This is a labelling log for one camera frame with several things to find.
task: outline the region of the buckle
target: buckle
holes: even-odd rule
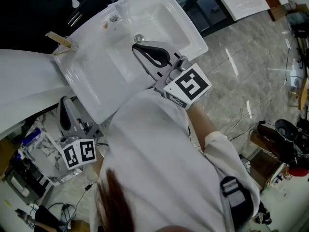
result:
[[[227,176],[221,181],[221,189],[225,197],[240,190],[237,179],[231,176]]]

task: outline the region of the red object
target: red object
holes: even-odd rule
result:
[[[302,167],[299,166],[295,166],[295,167],[291,167],[289,168],[289,174],[296,176],[296,177],[304,177],[309,173],[309,170],[306,170]]]

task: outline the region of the faucet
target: faucet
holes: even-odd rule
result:
[[[129,0],[118,0],[117,2],[111,3],[107,5],[108,7],[110,6],[115,6],[116,10],[120,14],[120,16],[124,20],[130,20],[130,6],[129,6]]]

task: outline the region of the sink basin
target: sink basin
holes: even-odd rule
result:
[[[98,124],[155,81],[132,53],[134,36],[167,42],[189,60],[207,52],[203,38],[175,0],[130,0],[130,17],[114,6],[71,36],[78,50],[55,57],[73,91]]]

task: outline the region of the drain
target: drain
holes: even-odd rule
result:
[[[142,41],[144,41],[144,40],[145,40],[145,38],[144,38],[144,36],[142,36],[141,34],[137,34],[137,35],[134,36],[134,41],[135,41],[136,43],[142,42]]]

